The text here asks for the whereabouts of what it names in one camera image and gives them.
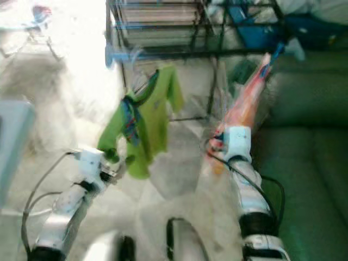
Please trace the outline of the orange pink printed garment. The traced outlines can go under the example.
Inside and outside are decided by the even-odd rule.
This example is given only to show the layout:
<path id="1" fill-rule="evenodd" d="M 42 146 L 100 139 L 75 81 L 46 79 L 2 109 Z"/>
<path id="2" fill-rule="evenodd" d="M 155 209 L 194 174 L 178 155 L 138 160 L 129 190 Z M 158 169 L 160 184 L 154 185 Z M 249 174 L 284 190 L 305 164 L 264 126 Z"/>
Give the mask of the orange pink printed garment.
<path id="1" fill-rule="evenodd" d="M 268 102 L 266 97 L 266 87 L 268 87 L 268 80 L 271 75 L 271 68 L 260 68 L 259 63 L 261 59 L 256 62 L 256 66 L 253 68 L 251 75 L 247 77 L 246 82 L 242 85 L 240 92 L 237 94 L 233 104 L 226 110 L 221 122 L 216 127 L 214 135 L 223 135 L 226 127 L 244 125 L 251 128 L 251 139 L 254 130 L 254 126 L 258 122 L 259 107 Z M 234 163 L 237 161 L 246 162 L 244 160 L 223 160 L 223 157 L 216 157 L 207 152 L 207 141 L 204 142 L 204 151 L 209 159 L 217 158 L 222 163 Z"/>

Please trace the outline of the green t-shirt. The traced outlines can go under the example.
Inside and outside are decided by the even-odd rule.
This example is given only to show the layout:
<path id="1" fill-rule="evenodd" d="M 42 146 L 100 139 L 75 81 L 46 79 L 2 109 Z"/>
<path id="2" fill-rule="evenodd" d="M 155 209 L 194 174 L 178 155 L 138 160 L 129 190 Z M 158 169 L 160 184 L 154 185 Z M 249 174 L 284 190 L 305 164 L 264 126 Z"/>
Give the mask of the green t-shirt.
<path id="1" fill-rule="evenodd" d="M 116 163 L 117 142 L 124 138 L 128 173 L 136 179 L 148 179 L 150 164 L 159 152 L 167 150 L 169 115 L 179 112 L 183 105 L 176 67 L 160 67 L 141 95 L 129 92 L 120 100 L 97 142 L 97 149 L 106 160 Z"/>

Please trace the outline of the silver robot left leg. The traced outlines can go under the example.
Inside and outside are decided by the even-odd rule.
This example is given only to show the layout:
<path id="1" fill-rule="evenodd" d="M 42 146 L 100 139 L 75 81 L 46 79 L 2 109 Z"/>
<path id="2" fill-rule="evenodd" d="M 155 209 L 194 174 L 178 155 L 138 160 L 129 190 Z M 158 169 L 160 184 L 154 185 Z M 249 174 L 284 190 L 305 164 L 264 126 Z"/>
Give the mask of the silver robot left leg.
<path id="1" fill-rule="evenodd" d="M 82 261 L 135 261 L 136 246 L 132 237 L 111 231 L 97 237 Z"/>

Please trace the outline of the silver robot leg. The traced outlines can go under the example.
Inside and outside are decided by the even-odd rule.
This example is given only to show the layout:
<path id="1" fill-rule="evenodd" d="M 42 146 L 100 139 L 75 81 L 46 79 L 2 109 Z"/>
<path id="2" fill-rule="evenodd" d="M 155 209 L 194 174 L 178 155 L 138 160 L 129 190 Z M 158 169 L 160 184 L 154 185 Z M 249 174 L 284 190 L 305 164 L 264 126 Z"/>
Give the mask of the silver robot leg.
<path id="1" fill-rule="evenodd" d="M 132 237 L 111 231 L 97 237 L 82 261 L 135 261 L 136 246 Z"/>
<path id="2" fill-rule="evenodd" d="M 198 232 L 181 217 L 172 217 L 167 221 L 166 247 L 169 261 L 209 261 Z"/>

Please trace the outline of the dark green sofa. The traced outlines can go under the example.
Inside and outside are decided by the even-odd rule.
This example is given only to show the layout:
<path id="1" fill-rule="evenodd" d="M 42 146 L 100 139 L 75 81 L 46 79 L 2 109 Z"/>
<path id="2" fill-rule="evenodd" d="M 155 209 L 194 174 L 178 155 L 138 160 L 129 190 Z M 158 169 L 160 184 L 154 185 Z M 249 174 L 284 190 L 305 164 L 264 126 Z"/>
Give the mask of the dark green sofa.
<path id="1" fill-rule="evenodd" d="M 251 166 L 290 261 L 348 261 L 348 48 L 281 71 Z"/>

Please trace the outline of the light blue folding table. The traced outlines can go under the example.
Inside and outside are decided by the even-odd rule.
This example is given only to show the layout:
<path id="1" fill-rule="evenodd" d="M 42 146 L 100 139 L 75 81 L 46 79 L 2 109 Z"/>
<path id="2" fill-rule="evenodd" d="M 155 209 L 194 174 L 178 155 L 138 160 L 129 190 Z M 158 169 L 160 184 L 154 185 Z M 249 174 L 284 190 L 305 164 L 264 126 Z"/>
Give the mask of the light blue folding table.
<path id="1" fill-rule="evenodd" d="M 5 210 L 8 194 L 25 143 L 35 122 L 35 108 L 27 101 L 0 101 L 0 207 Z"/>

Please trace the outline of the silver robot right leg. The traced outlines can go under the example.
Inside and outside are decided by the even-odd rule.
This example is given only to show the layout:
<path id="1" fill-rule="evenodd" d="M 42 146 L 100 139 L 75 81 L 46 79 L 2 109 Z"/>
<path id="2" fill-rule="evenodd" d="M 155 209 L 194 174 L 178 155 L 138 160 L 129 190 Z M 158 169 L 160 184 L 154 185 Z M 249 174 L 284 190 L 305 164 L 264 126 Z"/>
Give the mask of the silver robot right leg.
<path id="1" fill-rule="evenodd" d="M 169 261 L 209 261 L 198 232 L 181 217 L 172 217 L 167 221 L 166 247 Z"/>

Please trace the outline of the blue fabric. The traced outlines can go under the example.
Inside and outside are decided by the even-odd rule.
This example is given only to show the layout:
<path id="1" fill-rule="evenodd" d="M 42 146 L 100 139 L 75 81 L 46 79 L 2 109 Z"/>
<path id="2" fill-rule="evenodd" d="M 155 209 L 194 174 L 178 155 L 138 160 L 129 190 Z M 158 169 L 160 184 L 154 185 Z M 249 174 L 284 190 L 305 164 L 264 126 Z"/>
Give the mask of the blue fabric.
<path id="1" fill-rule="evenodd" d="M 260 12 L 251 13 L 249 5 L 226 8 L 236 25 L 236 31 L 248 49 L 275 49 L 281 42 L 289 49 L 289 40 L 298 40 L 300 47 L 312 51 L 348 48 L 348 24 L 338 24 L 323 20 L 311 14 L 283 15 L 276 21 L 275 10 L 269 11 L 271 18 L 263 22 Z"/>

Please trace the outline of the white fabric bundle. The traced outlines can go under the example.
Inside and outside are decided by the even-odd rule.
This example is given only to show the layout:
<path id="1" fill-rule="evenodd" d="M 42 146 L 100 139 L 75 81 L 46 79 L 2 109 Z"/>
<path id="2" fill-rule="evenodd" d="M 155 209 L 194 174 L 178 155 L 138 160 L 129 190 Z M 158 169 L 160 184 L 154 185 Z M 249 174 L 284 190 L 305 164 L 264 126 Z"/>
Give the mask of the white fabric bundle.
<path id="1" fill-rule="evenodd" d="M 348 26 L 348 0 L 276 0 L 286 14 L 308 14 L 326 22 Z"/>

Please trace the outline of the blue white baby bouncer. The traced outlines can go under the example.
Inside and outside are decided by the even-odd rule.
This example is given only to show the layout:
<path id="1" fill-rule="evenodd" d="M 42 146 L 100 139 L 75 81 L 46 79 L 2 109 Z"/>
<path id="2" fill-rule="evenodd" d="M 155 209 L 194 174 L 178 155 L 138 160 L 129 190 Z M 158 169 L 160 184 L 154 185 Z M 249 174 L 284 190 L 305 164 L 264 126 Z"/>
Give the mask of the blue white baby bouncer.
<path id="1" fill-rule="evenodd" d="M 0 33 L 27 33 L 29 42 L 45 44 L 55 60 L 63 60 L 54 40 L 55 13 L 46 0 L 12 0 L 2 4 L 0 15 Z"/>

